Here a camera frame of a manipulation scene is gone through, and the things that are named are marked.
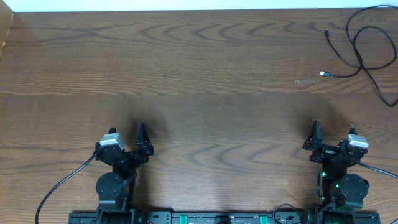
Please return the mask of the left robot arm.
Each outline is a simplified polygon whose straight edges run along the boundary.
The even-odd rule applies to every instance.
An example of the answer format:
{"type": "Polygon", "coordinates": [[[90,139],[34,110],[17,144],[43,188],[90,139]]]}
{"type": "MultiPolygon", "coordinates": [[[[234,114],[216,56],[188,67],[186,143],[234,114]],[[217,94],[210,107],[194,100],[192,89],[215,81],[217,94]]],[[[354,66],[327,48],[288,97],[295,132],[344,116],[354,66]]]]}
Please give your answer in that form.
{"type": "Polygon", "coordinates": [[[126,151],[121,135],[112,127],[95,144],[94,157],[111,166],[96,183],[99,196],[96,223],[137,223],[138,212],[132,205],[137,168],[149,161],[154,147],[144,123],[139,124],[135,151],[126,151]]]}

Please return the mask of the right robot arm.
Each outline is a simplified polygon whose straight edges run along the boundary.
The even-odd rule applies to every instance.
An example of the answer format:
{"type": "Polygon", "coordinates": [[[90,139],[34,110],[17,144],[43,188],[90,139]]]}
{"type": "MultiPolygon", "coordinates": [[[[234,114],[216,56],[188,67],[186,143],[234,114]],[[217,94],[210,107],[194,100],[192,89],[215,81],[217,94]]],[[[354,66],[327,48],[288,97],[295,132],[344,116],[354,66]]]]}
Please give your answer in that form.
{"type": "Polygon", "coordinates": [[[321,125],[318,120],[313,121],[302,148],[312,151],[310,161],[322,165],[317,180],[322,204],[308,213],[305,223],[354,223],[356,211],[363,208],[369,182],[357,174],[349,174],[348,168],[360,163],[368,153],[368,146],[367,139],[358,135],[354,127],[338,145],[324,144],[321,125]]]}

